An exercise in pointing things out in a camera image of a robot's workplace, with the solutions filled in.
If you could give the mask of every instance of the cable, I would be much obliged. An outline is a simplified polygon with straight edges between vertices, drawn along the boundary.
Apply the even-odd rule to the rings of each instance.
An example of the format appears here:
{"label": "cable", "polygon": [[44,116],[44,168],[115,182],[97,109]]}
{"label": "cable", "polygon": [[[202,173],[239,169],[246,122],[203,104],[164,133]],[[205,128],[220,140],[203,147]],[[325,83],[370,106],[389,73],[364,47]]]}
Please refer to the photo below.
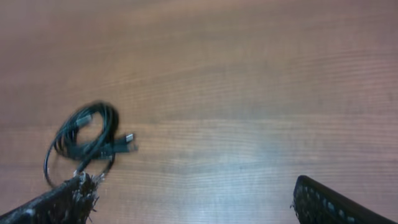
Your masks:
{"label": "cable", "polygon": [[[79,130],[92,120],[92,115],[99,113],[103,119],[102,132],[90,142],[77,144]],[[119,114],[109,103],[102,101],[80,108],[57,131],[44,159],[44,177],[51,187],[56,185],[50,180],[48,161],[51,150],[54,148],[58,154],[81,163],[75,173],[82,172],[92,159],[109,159],[108,165],[102,171],[106,175],[111,169],[115,153],[129,152],[128,144],[133,140],[133,134],[115,139],[114,135],[119,125]]]}

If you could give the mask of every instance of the wooden table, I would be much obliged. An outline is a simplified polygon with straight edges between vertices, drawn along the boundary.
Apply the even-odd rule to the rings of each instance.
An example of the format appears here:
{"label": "wooden table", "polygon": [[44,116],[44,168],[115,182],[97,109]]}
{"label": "wooden table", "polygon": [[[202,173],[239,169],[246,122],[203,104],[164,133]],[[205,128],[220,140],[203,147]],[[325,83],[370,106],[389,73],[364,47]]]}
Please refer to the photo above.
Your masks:
{"label": "wooden table", "polygon": [[[398,221],[397,10],[0,2],[0,212],[49,189],[42,162],[56,130],[101,99],[139,150],[116,158],[95,224],[298,223],[300,174]],[[53,178],[71,177],[76,162],[52,161]]]}

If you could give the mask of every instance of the wood grain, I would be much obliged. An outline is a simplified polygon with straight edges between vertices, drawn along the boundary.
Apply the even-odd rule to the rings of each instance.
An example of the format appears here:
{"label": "wood grain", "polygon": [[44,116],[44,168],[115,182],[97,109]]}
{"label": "wood grain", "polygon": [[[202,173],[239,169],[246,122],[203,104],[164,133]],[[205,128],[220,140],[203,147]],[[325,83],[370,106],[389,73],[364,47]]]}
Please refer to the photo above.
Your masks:
{"label": "wood grain", "polygon": [[[55,131],[101,99],[139,151],[116,158],[96,224],[298,223],[300,174],[398,221],[397,9],[1,1],[0,212],[49,189]],[[76,163],[52,160],[54,178],[69,178]]]}

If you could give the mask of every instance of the wooden floor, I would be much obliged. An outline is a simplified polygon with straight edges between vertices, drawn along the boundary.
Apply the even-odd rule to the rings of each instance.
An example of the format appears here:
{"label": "wooden floor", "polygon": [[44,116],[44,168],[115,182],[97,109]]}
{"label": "wooden floor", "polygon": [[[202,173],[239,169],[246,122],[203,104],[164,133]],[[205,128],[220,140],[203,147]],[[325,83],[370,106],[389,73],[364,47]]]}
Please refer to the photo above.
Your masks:
{"label": "wooden floor", "polygon": [[[49,189],[42,162],[56,130],[104,100],[139,150],[116,158],[95,224],[298,223],[300,174],[398,221],[397,10],[1,1],[0,213]],[[76,166],[51,163],[58,183]]]}

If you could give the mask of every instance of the cord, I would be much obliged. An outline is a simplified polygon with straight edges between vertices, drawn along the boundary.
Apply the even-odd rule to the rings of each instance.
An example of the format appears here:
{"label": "cord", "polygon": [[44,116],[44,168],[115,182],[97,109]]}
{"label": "cord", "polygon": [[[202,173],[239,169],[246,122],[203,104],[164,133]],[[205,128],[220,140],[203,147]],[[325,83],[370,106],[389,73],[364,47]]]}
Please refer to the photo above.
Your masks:
{"label": "cord", "polygon": [[[79,130],[89,124],[92,115],[99,113],[103,119],[102,132],[90,142],[77,144]],[[44,177],[51,187],[56,185],[50,180],[48,161],[54,148],[63,157],[81,161],[75,174],[82,172],[92,159],[109,159],[108,165],[102,171],[106,175],[111,169],[117,152],[129,152],[128,144],[134,139],[133,134],[115,139],[114,135],[119,125],[119,114],[109,103],[102,101],[80,108],[57,131],[44,159]]]}

